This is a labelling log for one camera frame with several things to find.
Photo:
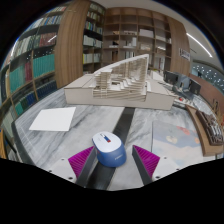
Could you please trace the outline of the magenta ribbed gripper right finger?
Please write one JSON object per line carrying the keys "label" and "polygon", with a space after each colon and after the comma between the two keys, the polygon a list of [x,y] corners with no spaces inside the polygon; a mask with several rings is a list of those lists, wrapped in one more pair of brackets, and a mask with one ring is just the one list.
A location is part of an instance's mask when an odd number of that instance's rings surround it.
{"label": "magenta ribbed gripper right finger", "polygon": [[137,145],[132,147],[132,156],[136,163],[143,184],[150,184],[152,182],[152,176],[159,163],[160,157]]}

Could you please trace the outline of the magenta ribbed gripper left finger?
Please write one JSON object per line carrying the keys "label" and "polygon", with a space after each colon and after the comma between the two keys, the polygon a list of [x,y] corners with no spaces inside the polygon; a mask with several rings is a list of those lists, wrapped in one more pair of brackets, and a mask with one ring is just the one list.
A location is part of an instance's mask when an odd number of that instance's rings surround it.
{"label": "magenta ribbed gripper left finger", "polygon": [[85,187],[90,176],[90,171],[96,160],[95,147],[91,146],[68,159],[73,172],[76,175],[76,184]]}

